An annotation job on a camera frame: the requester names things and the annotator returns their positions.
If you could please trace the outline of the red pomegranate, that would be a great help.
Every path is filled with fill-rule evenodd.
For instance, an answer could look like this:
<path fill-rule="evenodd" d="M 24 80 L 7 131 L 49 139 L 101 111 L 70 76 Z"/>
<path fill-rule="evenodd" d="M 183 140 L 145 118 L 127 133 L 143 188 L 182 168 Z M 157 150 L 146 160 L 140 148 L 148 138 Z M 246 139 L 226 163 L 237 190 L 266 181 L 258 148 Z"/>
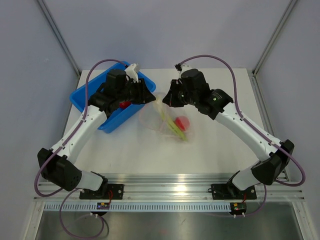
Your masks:
<path fill-rule="evenodd" d="M 120 104 L 119 104 L 119 108 L 121 108 L 121 109 L 126 109 L 127 107 L 129 107 L 130 105 L 131 105 L 132 103 L 130 102 L 130 101 L 125 101 L 125 102 L 121 102 Z"/>

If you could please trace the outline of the red apple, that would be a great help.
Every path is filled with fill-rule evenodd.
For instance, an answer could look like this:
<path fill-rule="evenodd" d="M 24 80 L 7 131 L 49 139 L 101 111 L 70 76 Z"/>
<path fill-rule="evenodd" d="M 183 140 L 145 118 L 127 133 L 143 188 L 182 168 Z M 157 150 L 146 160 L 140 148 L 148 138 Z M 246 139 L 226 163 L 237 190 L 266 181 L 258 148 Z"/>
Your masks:
<path fill-rule="evenodd" d="M 189 119 L 183 115 L 176 117 L 174 123 L 182 132 L 187 131 L 190 127 Z"/>

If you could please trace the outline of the clear pink-dotted zip bag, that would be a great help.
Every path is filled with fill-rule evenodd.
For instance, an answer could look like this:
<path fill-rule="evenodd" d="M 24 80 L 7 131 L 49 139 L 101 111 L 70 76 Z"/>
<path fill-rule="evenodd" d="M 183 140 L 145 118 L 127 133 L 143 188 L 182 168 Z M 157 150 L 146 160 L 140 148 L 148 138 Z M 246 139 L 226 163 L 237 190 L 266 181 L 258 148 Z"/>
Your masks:
<path fill-rule="evenodd" d="M 142 126 L 177 142 L 191 142 L 195 132 L 190 117 L 183 108 L 163 103 L 165 94 L 155 93 L 156 100 L 147 103 L 139 112 Z"/>

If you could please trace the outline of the white green leek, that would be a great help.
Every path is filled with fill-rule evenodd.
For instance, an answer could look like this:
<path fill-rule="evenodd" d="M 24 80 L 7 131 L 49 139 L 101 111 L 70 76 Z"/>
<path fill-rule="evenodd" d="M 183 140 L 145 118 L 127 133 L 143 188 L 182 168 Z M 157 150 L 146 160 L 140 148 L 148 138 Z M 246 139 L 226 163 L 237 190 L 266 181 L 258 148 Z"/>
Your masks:
<path fill-rule="evenodd" d="M 174 111 L 171 111 L 170 108 L 163 103 L 163 96 L 164 95 L 162 93 L 156 94 L 156 100 L 152 103 L 152 106 L 162 120 L 162 123 L 158 130 L 168 137 L 179 139 L 184 142 L 188 141 L 188 130 L 190 129 L 190 127 L 187 131 L 181 131 L 174 123 L 176 117 L 185 115 L 177 115 Z"/>

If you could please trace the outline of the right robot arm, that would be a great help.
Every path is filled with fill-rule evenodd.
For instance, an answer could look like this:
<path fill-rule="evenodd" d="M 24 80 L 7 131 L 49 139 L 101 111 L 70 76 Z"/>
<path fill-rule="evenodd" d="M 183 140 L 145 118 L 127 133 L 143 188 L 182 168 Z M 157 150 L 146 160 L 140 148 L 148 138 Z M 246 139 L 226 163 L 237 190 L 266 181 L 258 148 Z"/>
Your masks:
<path fill-rule="evenodd" d="M 237 112 L 232 97 L 222 89 L 211 89 L 203 73 L 195 68 L 171 80 L 162 102 L 173 108 L 195 106 L 200 113 L 232 131 L 254 152 L 258 161 L 236 172 L 222 190 L 232 199 L 254 185 L 272 185 L 289 163 L 287 155 L 293 152 L 294 144 L 271 136 L 258 125 L 248 124 L 248 118 Z"/>

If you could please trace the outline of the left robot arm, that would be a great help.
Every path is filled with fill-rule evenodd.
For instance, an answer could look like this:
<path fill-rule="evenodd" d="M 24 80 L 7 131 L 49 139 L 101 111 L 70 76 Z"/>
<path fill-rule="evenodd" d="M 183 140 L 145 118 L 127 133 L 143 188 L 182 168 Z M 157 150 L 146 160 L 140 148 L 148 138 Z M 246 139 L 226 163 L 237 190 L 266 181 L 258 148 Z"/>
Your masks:
<path fill-rule="evenodd" d="M 38 154 L 39 175 L 68 192 L 89 190 L 97 199 L 108 194 L 108 179 L 95 172 L 78 169 L 75 162 L 94 132 L 120 107 L 121 103 L 144 105 L 155 101 L 144 78 L 136 72 L 111 69 L 105 82 L 87 98 L 86 106 L 72 128 L 50 149 Z"/>

